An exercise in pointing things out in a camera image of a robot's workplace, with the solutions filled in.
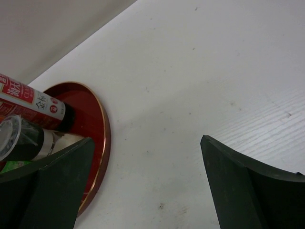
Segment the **black-top glass grinder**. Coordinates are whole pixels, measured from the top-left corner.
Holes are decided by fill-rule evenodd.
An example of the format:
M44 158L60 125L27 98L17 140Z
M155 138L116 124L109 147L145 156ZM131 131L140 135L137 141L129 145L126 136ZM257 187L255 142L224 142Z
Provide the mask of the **black-top glass grinder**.
M11 115L0 123L0 160L37 161L82 139L80 135L47 130Z

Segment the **chili sauce bottle yellow cap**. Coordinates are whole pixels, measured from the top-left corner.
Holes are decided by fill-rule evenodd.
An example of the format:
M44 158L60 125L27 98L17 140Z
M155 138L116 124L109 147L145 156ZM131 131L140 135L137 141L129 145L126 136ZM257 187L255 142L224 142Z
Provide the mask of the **chili sauce bottle yellow cap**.
M8 161L5 162L3 168L0 170L0 173L6 173L12 170L15 170L17 168L23 167L25 165L30 164L30 161Z

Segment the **tall soy sauce bottle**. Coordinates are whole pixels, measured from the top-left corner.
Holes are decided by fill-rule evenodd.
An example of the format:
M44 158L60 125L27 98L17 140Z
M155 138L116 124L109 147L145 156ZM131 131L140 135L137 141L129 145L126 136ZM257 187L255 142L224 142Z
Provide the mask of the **tall soy sauce bottle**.
M63 132L68 132L75 120L75 111L67 103L1 74L0 119L9 115Z

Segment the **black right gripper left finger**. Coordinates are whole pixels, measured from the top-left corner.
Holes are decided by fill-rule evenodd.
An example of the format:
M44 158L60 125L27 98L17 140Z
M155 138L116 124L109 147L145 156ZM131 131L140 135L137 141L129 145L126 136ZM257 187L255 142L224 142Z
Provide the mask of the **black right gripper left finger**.
M85 138L51 156L1 174L2 229L72 229L95 150Z

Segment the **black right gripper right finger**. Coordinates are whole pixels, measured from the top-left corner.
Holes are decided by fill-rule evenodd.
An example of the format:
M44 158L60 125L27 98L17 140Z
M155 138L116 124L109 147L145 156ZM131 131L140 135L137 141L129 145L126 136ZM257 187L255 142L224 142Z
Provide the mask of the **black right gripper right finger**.
M305 176L201 139L203 163L222 229L303 229Z

